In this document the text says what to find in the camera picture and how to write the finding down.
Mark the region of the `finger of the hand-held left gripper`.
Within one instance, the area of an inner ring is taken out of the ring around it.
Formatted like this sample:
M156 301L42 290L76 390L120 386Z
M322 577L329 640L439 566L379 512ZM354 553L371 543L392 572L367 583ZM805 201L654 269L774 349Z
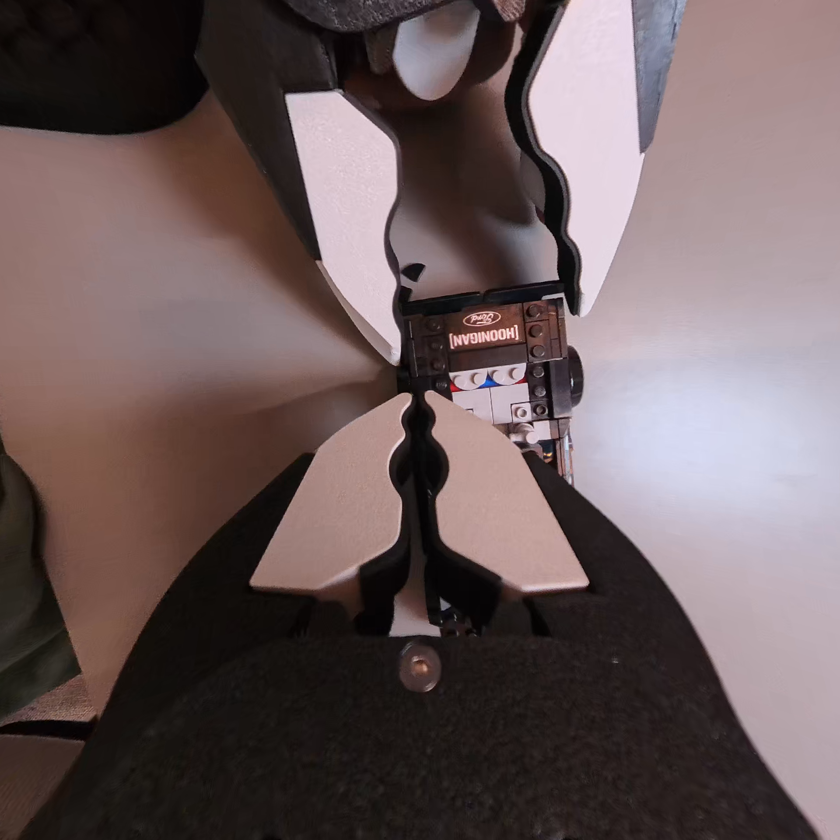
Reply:
M568 307L582 317L612 265L644 162L633 4L543 4L512 65L507 117Z
M342 90L295 92L286 105L318 267L355 327L386 362L402 351L391 226L402 188L398 142Z

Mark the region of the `black lego car model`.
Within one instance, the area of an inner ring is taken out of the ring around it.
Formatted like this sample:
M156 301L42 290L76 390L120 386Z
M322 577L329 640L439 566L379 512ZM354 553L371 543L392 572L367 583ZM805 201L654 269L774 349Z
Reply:
M584 389L569 345L563 285L414 298L402 285L397 391L433 391L537 452L574 484L571 419Z

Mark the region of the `person's green sweatshirt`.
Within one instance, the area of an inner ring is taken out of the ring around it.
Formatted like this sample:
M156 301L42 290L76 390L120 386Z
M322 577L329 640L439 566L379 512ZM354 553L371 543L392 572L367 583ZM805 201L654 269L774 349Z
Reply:
M80 673L41 557L39 502L15 461L1 454L1 718Z

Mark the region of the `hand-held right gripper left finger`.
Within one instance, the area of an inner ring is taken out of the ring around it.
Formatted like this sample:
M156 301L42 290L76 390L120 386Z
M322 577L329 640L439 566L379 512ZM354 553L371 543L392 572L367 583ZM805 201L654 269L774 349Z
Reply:
M362 567L397 545L403 502L391 463L412 397L399 394L316 451L249 584L259 592L362 598Z

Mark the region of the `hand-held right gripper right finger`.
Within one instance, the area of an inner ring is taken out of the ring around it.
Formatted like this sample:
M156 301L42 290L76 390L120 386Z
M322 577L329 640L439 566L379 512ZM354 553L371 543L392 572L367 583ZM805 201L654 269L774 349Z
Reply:
M447 475L435 499L443 547L500 578L504 598L582 591L589 580L521 450L434 392L432 439Z

